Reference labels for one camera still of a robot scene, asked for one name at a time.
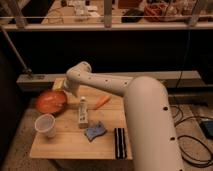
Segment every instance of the paper cup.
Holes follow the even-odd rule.
[[[54,116],[51,114],[39,116],[35,121],[35,130],[48,138],[54,137],[56,134]]]

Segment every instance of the black object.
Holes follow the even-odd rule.
[[[202,129],[204,135],[208,139],[213,139],[213,121],[202,121],[200,123],[200,128]]]
[[[66,7],[67,6],[67,1],[66,0],[61,0],[61,6]]]
[[[124,13],[121,18],[122,23],[135,23],[138,22],[143,16],[143,12],[138,9],[130,9]]]
[[[125,159],[127,157],[124,128],[115,128],[115,158]]]
[[[3,39],[0,40],[2,45],[7,44]],[[7,61],[10,56],[2,53],[2,47],[0,48],[0,170],[26,107],[23,94],[16,84],[16,73]]]
[[[86,0],[86,5],[89,6],[90,5],[90,1]]]

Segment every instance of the black cable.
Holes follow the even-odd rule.
[[[175,88],[178,88],[178,85],[180,84],[180,81],[181,81],[181,79],[182,79],[183,69],[184,69],[184,67],[185,67],[186,59],[187,59],[187,56],[188,56],[188,53],[189,53],[189,49],[190,49],[190,41],[191,41],[191,32],[190,32],[190,30],[188,30],[186,51],[185,51],[185,54],[184,54],[184,56],[183,56],[183,64],[182,64],[182,66],[181,66],[180,76],[179,76],[179,79],[178,79],[177,82],[176,82]]]
[[[176,123],[175,123],[175,127],[178,126],[178,125],[180,125],[181,123],[187,121],[187,120],[190,120],[190,119],[197,119],[197,118],[213,120],[213,118],[206,117],[206,116],[189,116],[189,117],[187,117],[187,118],[185,118],[185,119],[183,119],[183,120],[181,120],[181,121],[179,121],[179,122],[176,122]]]
[[[210,158],[208,160],[196,159],[196,158],[190,156],[188,153],[186,153],[184,151],[184,149],[182,147],[180,147],[180,150],[182,152],[182,158],[185,162],[187,162],[191,166],[194,166],[197,168],[206,168],[206,167],[213,165],[213,153],[202,141],[200,141],[199,139],[197,139],[195,137],[189,136],[189,135],[181,135],[178,137],[178,140],[180,140],[181,138],[189,138],[189,139],[192,139],[192,140],[198,142],[205,148],[205,150],[208,152],[208,154],[210,156]]]
[[[178,99],[175,97],[175,95],[172,95],[172,97],[174,98],[177,106],[171,105],[171,107],[174,107],[174,108],[178,109],[177,113],[175,115],[173,115],[172,117],[175,119],[175,118],[177,118],[180,115],[180,118],[178,119],[178,121],[176,121],[176,123],[177,123],[177,122],[179,122],[179,121],[181,121],[183,119],[184,115],[183,115],[182,109],[180,108],[180,103],[179,103]]]
[[[180,120],[179,122],[175,123],[175,127],[177,127],[178,125],[180,125],[181,123],[190,120],[190,119],[209,119],[209,120],[213,120],[213,118],[210,117],[205,117],[205,116],[189,116],[183,120]],[[188,164],[190,164],[193,167],[197,167],[197,168],[206,168],[206,167],[210,167],[213,165],[213,153],[212,151],[207,147],[207,145],[205,145],[202,141],[200,141],[199,139],[192,137],[190,135],[181,135],[178,137],[178,140],[180,140],[181,138],[189,138],[192,139],[194,141],[197,141],[199,144],[201,144],[205,150],[208,152],[208,154],[210,155],[210,158],[208,160],[201,160],[201,159],[196,159],[192,156],[190,156],[188,153],[186,153],[186,151],[184,151],[184,149],[180,146],[180,150],[182,153],[182,158],[185,162],[187,162]]]

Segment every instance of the orange bowl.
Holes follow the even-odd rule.
[[[56,114],[64,109],[67,96],[62,90],[46,90],[36,99],[35,108],[40,113]]]

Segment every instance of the red object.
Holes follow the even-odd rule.
[[[39,95],[35,107],[41,113],[56,114],[64,109],[67,96],[63,91],[47,90]]]
[[[118,0],[119,9],[137,8],[142,0]]]
[[[148,21],[163,21],[163,11],[165,10],[166,5],[163,3],[147,5],[144,8],[144,16],[148,16],[145,17]]]

